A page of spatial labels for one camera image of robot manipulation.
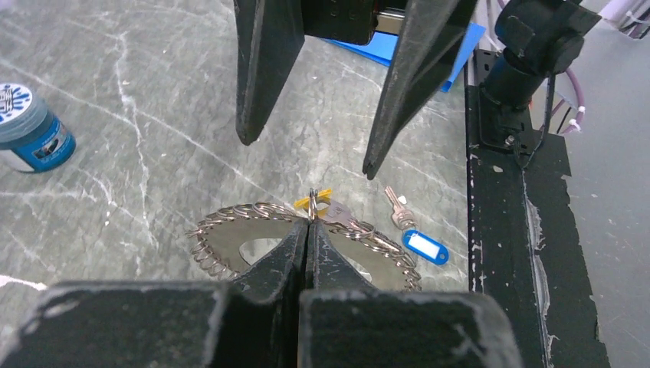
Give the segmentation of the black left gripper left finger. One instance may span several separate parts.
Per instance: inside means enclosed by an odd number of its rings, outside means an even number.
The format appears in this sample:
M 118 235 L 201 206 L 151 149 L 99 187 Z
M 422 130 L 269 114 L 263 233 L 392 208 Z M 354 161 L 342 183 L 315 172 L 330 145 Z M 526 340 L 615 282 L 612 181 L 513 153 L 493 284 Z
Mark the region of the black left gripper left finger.
M 232 281 L 69 281 L 28 313 L 3 367 L 295 367 L 309 224 Z

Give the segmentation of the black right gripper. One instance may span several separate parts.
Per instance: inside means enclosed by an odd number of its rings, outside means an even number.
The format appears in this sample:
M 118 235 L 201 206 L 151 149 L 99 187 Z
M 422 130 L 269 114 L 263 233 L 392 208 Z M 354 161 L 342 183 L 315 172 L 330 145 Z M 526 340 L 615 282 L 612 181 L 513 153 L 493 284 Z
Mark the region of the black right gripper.
M 476 4 L 472 0 L 235 1 L 238 138 L 249 146 L 261 135 L 304 44 L 304 32 L 357 45 L 370 43 L 376 32 L 399 34 L 363 160 L 363 174 L 374 179 L 399 132 L 449 78 Z

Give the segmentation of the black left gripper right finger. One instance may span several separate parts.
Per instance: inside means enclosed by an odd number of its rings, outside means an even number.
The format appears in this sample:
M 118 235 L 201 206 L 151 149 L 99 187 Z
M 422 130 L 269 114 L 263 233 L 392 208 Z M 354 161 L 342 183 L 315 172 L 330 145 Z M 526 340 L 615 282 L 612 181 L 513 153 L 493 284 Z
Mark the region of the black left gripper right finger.
M 311 289 L 300 295 L 300 367 L 522 367 L 501 306 L 471 292 L 381 291 L 308 230 Z

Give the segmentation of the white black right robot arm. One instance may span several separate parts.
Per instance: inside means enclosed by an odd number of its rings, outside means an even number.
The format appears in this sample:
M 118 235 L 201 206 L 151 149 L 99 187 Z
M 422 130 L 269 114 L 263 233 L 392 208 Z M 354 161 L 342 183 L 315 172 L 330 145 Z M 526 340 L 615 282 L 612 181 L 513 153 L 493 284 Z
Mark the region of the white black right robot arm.
M 368 44 L 385 32 L 380 15 L 400 15 L 389 71 L 374 116 L 363 172 L 373 179 L 399 132 L 448 78 L 476 4 L 473 1 L 236 1 L 236 132 L 244 145 L 260 135 L 306 36 Z M 543 81 L 553 84 L 579 56 L 599 15 L 578 1 L 510 1 L 495 33 L 504 51 L 480 86 L 497 116 L 490 146 L 518 138 L 514 113 Z

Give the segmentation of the blue round jar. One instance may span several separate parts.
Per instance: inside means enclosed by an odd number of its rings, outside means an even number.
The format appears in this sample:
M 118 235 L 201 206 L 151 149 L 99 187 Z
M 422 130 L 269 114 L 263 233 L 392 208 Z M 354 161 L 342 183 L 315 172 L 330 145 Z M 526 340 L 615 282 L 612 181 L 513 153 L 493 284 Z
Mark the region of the blue round jar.
M 23 173 L 65 163 L 77 143 L 48 105 L 23 84 L 1 84 L 1 161 Z

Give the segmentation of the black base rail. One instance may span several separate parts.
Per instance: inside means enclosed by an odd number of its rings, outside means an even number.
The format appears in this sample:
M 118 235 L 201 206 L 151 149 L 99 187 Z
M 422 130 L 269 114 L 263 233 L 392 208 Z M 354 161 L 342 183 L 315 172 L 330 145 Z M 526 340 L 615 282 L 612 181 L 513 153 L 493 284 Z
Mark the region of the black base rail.
M 564 138 L 550 134 L 525 171 L 480 144 L 478 84 L 495 59 L 477 50 L 465 68 L 468 286 L 504 309 L 526 367 L 608 367 Z

